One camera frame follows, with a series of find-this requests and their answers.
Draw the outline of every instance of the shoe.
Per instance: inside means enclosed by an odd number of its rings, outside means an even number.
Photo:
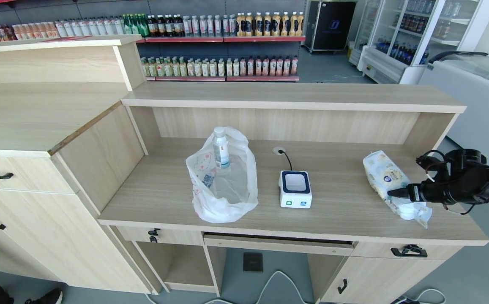
[[[55,288],[35,301],[26,300],[25,304],[61,304],[63,295],[60,288]]]

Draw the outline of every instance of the tissue pack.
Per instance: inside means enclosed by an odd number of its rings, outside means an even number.
[[[410,180],[385,152],[380,150],[369,154],[363,159],[363,165],[368,182],[393,212],[405,220],[416,220],[423,227],[428,227],[432,209],[426,206],[426,202],[412,202],[408,198],[387,194],[406,187]]]

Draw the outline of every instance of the black object on floor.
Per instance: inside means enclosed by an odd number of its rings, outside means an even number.
[[[243,260],[243,271],[263,272],[263,254],[260,252],[245,252]]]

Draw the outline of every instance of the white plastic bag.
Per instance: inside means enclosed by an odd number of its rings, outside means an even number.
[[[369,154],[363,159],[363,165],[368,182],[393,212],[405,220],[416,220],[423,227],[428,227],[432,209],[425,202],[412,202],[408,198],[395,198],[387,194],[406,187],[410,180],[385,152]]]
[[[214,134],[195,154],[186,159],[192,179],[192,203],[197,215],[210,223],[231,223],[240,219],[257,204],[256,158],[248,148],[248,139],[240,131],[226,127],[231,159],[228,174],[216,174]]]

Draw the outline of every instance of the counter top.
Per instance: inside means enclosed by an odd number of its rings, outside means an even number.
[[[0,84],[0,155],[49,157],[127,92],[124,83]]]
[[[234,223],[208,223],[194,212],[185,165],[185,159],[203,144],[203,139],[162,138],[156,150],[136,166],[98,221],[104,225],[342,241],[464,246],[488,242],[470,216],[448,212],[441,204],[428,204],[433,209],[428,229],[394,214],[368,184],[362,159],[382,149],[412,181],[422,181],[426,175],[404,146],[388,144],[250,141],[257,163],[259,205]],[[280,207],[279,174],[289,168],[283,156],[273,154],[275,146],[285,147],[296,170],[308,171],[310,209]],[[453,210],[462,212],[460,206],[453,206]]]
[[[2,41],[0,42],[0,52],[73,48],[77,46],[123,46],[141,38],[141,35],[135,34]]]
[[[466,106],[425,85],[146,82],[125,106],[463,113]]]

